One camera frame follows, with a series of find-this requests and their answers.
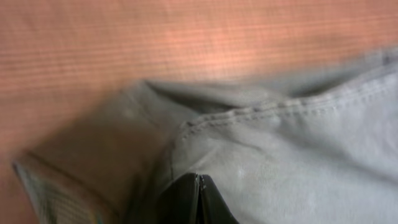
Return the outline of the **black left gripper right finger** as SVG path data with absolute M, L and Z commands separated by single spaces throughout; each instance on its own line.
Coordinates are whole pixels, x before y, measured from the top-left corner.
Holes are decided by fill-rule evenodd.
M 204 224 L 238 224 L 209 175 L 200 176 L 199 221 Z

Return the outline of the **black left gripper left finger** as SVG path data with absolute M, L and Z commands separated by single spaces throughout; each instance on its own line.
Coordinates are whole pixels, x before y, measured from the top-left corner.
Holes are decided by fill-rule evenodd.
M 157 202 L 157 223 L 195 224 L 198 197 L 198 174 L 189 173 L 174 180 Z

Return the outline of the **grey cotton shorts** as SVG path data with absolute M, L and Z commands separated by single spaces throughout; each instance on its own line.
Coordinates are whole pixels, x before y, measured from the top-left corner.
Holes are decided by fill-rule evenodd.
M 239 223 L 397 222 L 397 49 L 231 83 L 144 80 L 23 153 L 41 223 L 157 223 L 209 175 Z

